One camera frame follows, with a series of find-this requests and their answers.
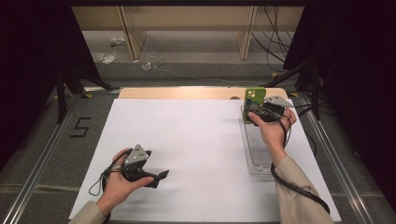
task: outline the hand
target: hand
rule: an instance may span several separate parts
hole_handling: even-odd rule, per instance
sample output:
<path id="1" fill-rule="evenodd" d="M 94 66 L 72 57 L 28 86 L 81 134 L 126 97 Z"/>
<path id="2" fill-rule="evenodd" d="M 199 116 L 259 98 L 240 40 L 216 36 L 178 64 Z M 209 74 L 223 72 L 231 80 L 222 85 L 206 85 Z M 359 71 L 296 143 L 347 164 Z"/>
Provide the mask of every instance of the hand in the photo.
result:
<path id="1" fill-rule="evenodd" d="M 113 161 L 123 152 L 127 151 L 128 148 L 120 151 L 114 158 Z M 115 165 L 121 165 L 127 155 L 121 157 Z M 136 189 L 146 186 L 151 183 L 154 178 L 144 177 L 135 182 L 129 182 L 126 180 L 120 172 L 113 172 L 109 175 L 105 192 L 102 197 L 96 203 L 99 209 L 102 211 L 104 216 L 107 216 L 114 207 L 118 204 L 123 203 L 128 196 Z"/>
<path id="2" fill-rule="evenodd" d="M 264 141 L 265 145 L 267 145 L 274 166 L 276 166 L 283 157 L 287 156 L 283 148 L 284 132 L 282 127 L 278 122 L 266 123 L 259 116 L 252 112 L 249 112 L 247 115 L 259 126 L 262 140 Z M 294 113 L 288 107 L 286 107 L 285 114 L 280 120 L 288 131 L 291 125 L 295 123 L 297 118 L 295 117 Z"/>

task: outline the device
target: device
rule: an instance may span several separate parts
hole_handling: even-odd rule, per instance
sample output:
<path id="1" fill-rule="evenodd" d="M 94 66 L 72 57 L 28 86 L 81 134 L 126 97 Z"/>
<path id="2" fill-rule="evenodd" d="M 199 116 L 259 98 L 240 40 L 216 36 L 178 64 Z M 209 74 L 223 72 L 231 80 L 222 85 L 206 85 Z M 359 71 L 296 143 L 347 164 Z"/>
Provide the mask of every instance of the device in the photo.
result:
<path id="1" fill-rule="evenodd" d="M 154 180 L 145 187 L 156 189 L 160 183 L 160 180 L 165 179 L 168 176 L 169 170 L 163 171 L 158 175 L 145 172 L 143 170 L 143 166 L 146 164 L 150 155 L 151 151 L 145 151 L 139 144 L 137 144 L 130 151 L 128 157 L 121 166 L 122 176 L 131 182 L 146 176 L 151 176 L 154 178 Z"/>
<path id="2" fill-rule="evenodd" d="M 245 90 L 244 122 L 253 122 L 248 117 L 248 112 L 258 109 L 264 103 L 266 90 L 264 87 L 248 87 Z"/>

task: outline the black cable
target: black cable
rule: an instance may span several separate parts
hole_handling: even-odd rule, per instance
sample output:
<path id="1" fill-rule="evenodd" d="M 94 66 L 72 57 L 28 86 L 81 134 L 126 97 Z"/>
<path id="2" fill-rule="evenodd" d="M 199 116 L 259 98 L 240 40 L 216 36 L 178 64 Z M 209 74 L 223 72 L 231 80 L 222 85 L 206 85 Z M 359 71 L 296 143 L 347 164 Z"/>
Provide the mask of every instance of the black cable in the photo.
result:
<path id="1" fill-rule="evenodd" d="M 267 47 L 268 49 L 269 49 L 270 46 L 271 46 L 271 42 L 272 42 L 272 37 L 273 37 L 273 36 L 274 36 L 274 33 L 272 33 L 270 42 L 268 43 L 268 47 Z M 268 63 L 268 65 L 270 66 L 270 68 L 273 69 L 274 71 L 281 72 L 281 73 L 285 72 L 285 71 L 280 71 L 280 70 L 275 69 L 275 68 L 270 64 L 270 61 L 268 60 L 268 51 L 267 51 L 267 63 Z"/>
<path id="2" fill-rule="evenodd" d="M 290 40 L 292 40 L 292 39 L 293 39 L 293 37 L 291 37 L 291 35 L 289 34 L 289 32 L 286 32 L 286 34 L 288 34 L 288 36 L 289 36 Z"/>
<path id="3" fill-rule="evenodd" d="M 279 122 L 280 126 L 281 126 L 282 129 L 283 129 L 283 132 L 284 132 L 284 142 L 283 142 L 283 143 L 284 143 L 284 147 L 286 147 L 286 144 L 287 144 L 287 138 L 286 138 L 287 131 L 286 131 L 285 125 L 283 124 L 283 122 L 280 120 L 279 117 L 276 117 L 276 120 L 277 120 L 277 122 Z M 305 196 L 305 197 L 307 197 L 307 198 L 313 200 L 313 201 L 316 202 L 316 203 L 319 203 L 319 204 L 323 207 L 323 209 L 326 210 L 326 212 L 327 212 L 328 214 L 330 214 L 329 205 L 327 205 L 327 204 L 326 204 L 322 199 L 320 199 L 317 195 L 315 195 L 315 194 L 313 194 L 313 193 L 311 193 L 311 192 L 309 192 L 309 191 L 307 191 L 307 190 L 305 190 L 305 189 L 302 189 L 302 188 L 300 188 L 300 187 L 297 187 L 297 186 L 291 184 L 290 182 L 286 181 L 285 179 L 281 178 L 279 175 L 277 175 L 277 173 L 275 172 L 274 163 L 271 163 L 271 174 L 272 174 L 272 176 L 274 177 L 274 179 L 275 179 L 276 181 L 278 181 L 280 184 L 284 185 L 284 186 L 287 187 L 288 189 L 294 190 L 295 192 L 297 192 L 297 193 L 299 193 L 299 194 L 302 194 L 303 196 Z"/>
<path id="4" fill-rule="evenodd" d="M 297 105 L 294 108 L 300 108 L 300 107 L 304 107 L 304 106 L 311 106 L 311 104 L 309 104 L 309 105 Z"/>
<path id="5" fill-rule="evenodd" d="M 303 111 L 301 111 L 298 114 L 298 117 L 302 116 L 304 113 L 308 112 L 309 110 L 311 110 L 313 108 L 313 106 L 309 106 L 308 108 L 304 109 Z"/>
<path id="6" fill-rule="evenodd" d="M 314 157 L 316 157 L 316 156 L 317 156 L 317 152 L 318 152 L 317 144 L 315 143 L 314 138 L 313 138 L 311 135 L 309 135 L 308 132 L 306 132 L 306 131 L 304 130 L 304 133 L 305 133 L 306 136 L 308 136 L 308 138 L 311 140 L 312 144 L 314 145 L 314 151 L 313 151 L 313 152 L 314 152 Z"/>
<path id="7" fill-rule="evenodd" d="M 269 14 L 268 14 L 268 12 L 267 12 L 266 7 L 264 7 L 264 11 L 265 11 L 265 14 L 267 15 L 267 18 L 268 18 L 268 20 L 269 20 L 269 22 L 271 23 L 271 26 L 272 26 L 272 28 L 273 28 L 273 36 L 274 36 L 274 33 L 275 33 L 276 36 L 277 36 L 277 40 L 279 41 L 279 43 L 281 43 L 281 44 L 283 45 L 282 39 L 280 38 L 280 36 L 279 36 L 279 34 L 278 34 L 278 32 L 277 32 L 277 13 L 278 13 L 278 11 L 279 11 L 279 7 L 274 7 L 275 24 L 272 23 L 272 20 L 271 20 Z M 279 47 L 280 47 L 280 50 L 282 51 L 283 56 L 286 57 L 285 53 L 283 52 L 282 46 L 279 45 Z"/>
<path id="8" fill-rule="evenodd" d="M 268 35 L 266 35 L 265 32 L 262 32 L 262 34 L 265 35 L 265 37 L 267 37 L 269 40 L 271 40 L 271 38 Z M 283 43 L 279 43 L 279 42 L 277 42 L 275 40 L 271 40 L 271 41 L 276 43 L 276 44 L 278 44 L 278 45 L 282 45 L 283 47 L 290 48 L 289 45 L 286 45 L 286 44 L 283 44 Z"/>
<path id="9" fill-rule="evenodd" d="M 326 204 L 321 198 L 319 198 L 317 195 L 315 195 L 315 194 L 313 194 L 313 193 L 311 193 L 311 192 L 309 192 L 309 191 L 307 191 L 307 190 L 305 190 L 305 189 L 302 189 L 302 188 L 300 188 L 300 187 L 297 187 L 297 186 L 291 184 L 290 182 L 288 182 L 288 181 L 282 179 L 280 176 L 278 176 L 277 173 L 275 172 L 275 166 L 274 166 L 273 163 L 271 164 L 271 174 L 273 175 L 273 177 L 274 177 L 274 179 L 275 179 L 276 181 L 278 181 L 279 183 L 281 183 L 282 185 L 284 185 L 284 186 L 287 187 L 288 189 L 292 189 L 292 190 L 294 190 L 295 192 L 297 192 L 297 193 L 299 193 L 299 194 L 302 194 L 302 195 L 304 195 L 305 197 L 307 197 L 307 198 L 313 200 L 314 202 L 319 203 L 319 204 L 323 207 L 323 209 L 326 210 L 326 212 L 327 212 L 328 214 L 330 214 L 329 205 L 327 205 L 327 204 Z"/>
<path id="10" fill-rule="evenodd" d="M 266 48 L 257 38 L 256 36 L 251 33 L 253 38 L 256 40 L 256 42 L 260 45 L 260 47 L 262 47 L 267 53 L 270 53 L 272 56 L 276 57 L 278 60 L 280 60 L 282 63 L 285 62 L 285 60 L 279 58 L 278 56 L 276 56 L 271 50 L 269 50 L 268 48 Z"/>
<path id="11" fill-rule="evenodd" d="M 95 187 L 98 183 L 101 183 L 101 184 L 102 184 L 102 176 L 99 176 L 99 179 L 98 179 L 98 180 L 90 187 L 90 189 L 88 190 L 88 192 L 89 192 L 91 195 L 93 195 L 93 196 L 98 196 L 98 195 L 100 194 L 100 190 L 101 190 L 100 186 L 99 186 L 99 191 L 98 191 L 96 194 L 91 193 L 91 189 L 92 189 L 93 187 Z"/>
<path id="12" fill-rule="evenodd" d="M 290 128 L 289 128 L 289 136 L 288 136 L 288 140 L 286 140 L 286 144 L 285 144 L 285 147 L 286 147 L 286 145 L 287 145 L 287 144 L 288 144 L 288 142 L 289 142 L 290 136 L 291 136 L 291 120 L 289 119 L 289 117 L 288 117 L 288 116 L 282 115 L 282 117 L 285 117 L 285 118 L 287 118 L 287 119 L 288 119 L 288 121 L 289 121 L 289 126 L 290 126 Z"/>

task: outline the finger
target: finger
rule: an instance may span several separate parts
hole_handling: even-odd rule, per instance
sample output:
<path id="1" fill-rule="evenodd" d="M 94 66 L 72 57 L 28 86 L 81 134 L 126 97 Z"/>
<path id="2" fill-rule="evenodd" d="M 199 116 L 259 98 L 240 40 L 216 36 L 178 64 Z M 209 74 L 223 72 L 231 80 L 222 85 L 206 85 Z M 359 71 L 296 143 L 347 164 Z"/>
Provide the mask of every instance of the finger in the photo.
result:
<path id="1" fill-rule="evenodd" d="M 290 123 L 293 124 L 297 120 L 294 112 L 290 108 L 286 107 L 285 116 L 290 119 Z"/>
<path id="2" fill-rule="evenodd" d="M 129 148 L 125 148 L 125 149 L 121 150 L 119 153 L 117 153 L 117 155 L 115 155 L 115 156 L 113 157 L 113 161 L 116 160 L 122 153 L 125 153 L 125 152 L 128 151 L 128 150 L 129 150 Z M 120 158 L 117 160 L 116 164 L 117 164 L 117 165 L 120 165 L 120 164 L 123 162 L 123 160 L 125 159 L 125 156 L 126 156 L 126 155 L 120 157 Z"/>
<path id="3" fill-rule="evenodd" d="M 151 183 L 153 180 L 154 180 L 153 177 L 147 176 L 147 177 L 140 178 L 140 179 L 136 180 L 135 182 L 132 182 L 131 184 L 133 184 L 133 189 L 135 190 L 138 188 L 145 187 L 147 184 Z"/>
<path id="4" fill-rule="evenodd" d="M 248 112 L 247 115 L 255 122 L 257 125 L 262 126 L 265 125 L 264 121 L 255 113 Z"/>

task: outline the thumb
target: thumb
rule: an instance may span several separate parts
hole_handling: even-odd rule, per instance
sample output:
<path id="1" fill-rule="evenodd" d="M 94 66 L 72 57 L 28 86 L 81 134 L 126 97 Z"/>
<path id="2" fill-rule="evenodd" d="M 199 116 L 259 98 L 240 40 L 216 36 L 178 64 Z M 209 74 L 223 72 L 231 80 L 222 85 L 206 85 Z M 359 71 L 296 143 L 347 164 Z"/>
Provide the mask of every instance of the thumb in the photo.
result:
<path id="1" fill-rule="evenodd" d="M 247 115 L 255 122 L 257 125 L 262 126 L 264 124 L 264 121 L 255 113 L 248 112 Z"/>
<path id="2" fill-rule="evenodd" d="M 153 180 L 154 180 L 153 177 L 147 176 L 147 177 L 140 178 L 131 184 L 133 184 L 134 189 L 138 189 L 138 188 L 145 187 L 147 184 L 151 183 Z"/>

